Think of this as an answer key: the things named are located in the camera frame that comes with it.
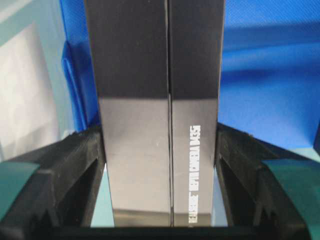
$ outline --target light blue surface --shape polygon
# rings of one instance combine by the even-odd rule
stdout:
[[[18,0],[1,0],[0,9],[6,9],[9,5],[16,3]]]
[[[213,204],[212,204],[212,215],[211,215],[212,227],[227,227],[227,215],[222,198],[220,183],[217,175],[217,170],[214,168],[213,174]]]
[[[91,221],[92,228],[114,227],[114,217],[111,204],[108,173],[105,170],[102,175],[95,209]]]
[[[3,7],[2,4],[9,6],[7,1],[1,2],[1,7]],[[63,138],[72,133],[75,128],[69,90],[61,66],[61,57],[66,37],[59,1],[33,0],[1,22],[0,46],[32,23],[36,25],[36,30],[42,44],[56,104],[60,136]]]
[[[290,151],[320,163],[320,156],[313,147],[296,148]]]

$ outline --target teal plastic part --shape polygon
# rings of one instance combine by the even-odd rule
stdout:
[[[320,163],[277,159],[264,163],[304,219],[313,240],[320,239]]]
[[[29,162],[0,163],[0,221],[38,167],[38,164]]]

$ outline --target blue fabric background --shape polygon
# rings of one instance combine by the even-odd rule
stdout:
[[[81,131],[99,121],[83,0],[61,0],[61,9]],[[311,147],[320,120],[320,0],[226,0],[224,30],[219,122],[286,149]]]

